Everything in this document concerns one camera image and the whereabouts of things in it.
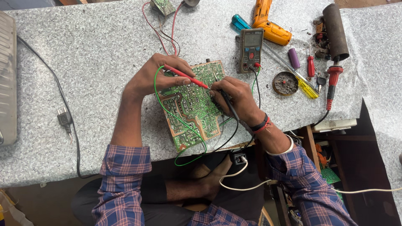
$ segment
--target digital multimeter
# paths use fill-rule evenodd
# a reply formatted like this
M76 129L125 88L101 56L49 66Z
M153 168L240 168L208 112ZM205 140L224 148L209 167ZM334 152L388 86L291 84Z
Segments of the digital multimeter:
M249 66L260 63L264 29L242 29L240 31L239 72L250 73Z

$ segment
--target red soldering iron handle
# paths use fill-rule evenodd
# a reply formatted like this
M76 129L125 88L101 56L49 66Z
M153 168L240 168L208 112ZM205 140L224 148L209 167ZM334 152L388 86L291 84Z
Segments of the red soldering iron handle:
M313 56L309 56L307 58L308 61L308 76L309 77L314 77L315 73L316 73L316 69L314 68L314 57Z
M341 66L330 66L328 69L329 74L329 87L327 94L327 110L330 111L332 107L332 100L335 95L335 87L338 83L339 75L343 72L343 68Z
M205 85L204 83L202 83L201 81L198 81L197 79L195 79L195 78L193 78L193 77L190 77L190 76L184 74L183 72L177 70L176 68L170 67L170 66L167 65L167 64L165 64L164 67L165 67L166 69L168 69L169 71L171 71L171 72L173 72L173 73L175 73L175 74L177 74L177 75L179 75L179 76L186 77L186 78L190 79L190 81L191 81L192 83L196 84L197 86L202 87L202 88L205 88L205 89L208 89L208 86Z

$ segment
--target metal panel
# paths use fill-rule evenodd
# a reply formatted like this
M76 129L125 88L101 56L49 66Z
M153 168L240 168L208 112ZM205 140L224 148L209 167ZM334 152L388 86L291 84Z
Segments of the metal panel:
M15 20L0 11L0 143L10 145L17 139Z

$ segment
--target person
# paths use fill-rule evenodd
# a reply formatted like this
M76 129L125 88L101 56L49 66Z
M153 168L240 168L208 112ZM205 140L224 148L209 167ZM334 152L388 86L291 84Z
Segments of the person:
M142 147L142 101L146 95L155 93L154 76L164 64L195 76L184 60L174 55L156 53L128 82L122 93L113 136L99 172L102 178L85 185L77 193L72 201L74 215L86 225L99 226L257 225L264 203L263 187L250 191L220 187L218 181L221 176L239 170L225 155L221 154L222 157L218 158L219 154L214 153L213 159L222 162L207 167L200 179L164 181L157 176L143 179L143 174L152 168L150 148ZM186 84L190 84L188 78L167 77L163 71L159 71L156 77L157 90ZM301 212L305 226L356 225L341 199L331 189L332 186L327 184L307 157L305 150L293 144L291 138L282 133L266 113L257 107L249 84L225 77L213 83L211 89L209 94L230 114L218 90L227 92L239 118L256 131L256 137L265 150L262 158L268 177L281 181L290 189L292 200ZM225 178L227 186L247 188L260 183L255 163L258 157L254 150L248 150L247 157L248 169L236 177ZM209 207L200 212L168 204L200 197L211 201ZM89 213L92 208L94 218Z

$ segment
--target electrical socket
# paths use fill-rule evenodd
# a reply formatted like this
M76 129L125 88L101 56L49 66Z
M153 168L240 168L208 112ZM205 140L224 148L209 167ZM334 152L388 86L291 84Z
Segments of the electrical socket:
M241 157L244 157L247 159L247 156L245 153L237 153L237 154L231 154L230 155L230 160L234 165L240 165L240 164L245 164L245 162L242 161Z

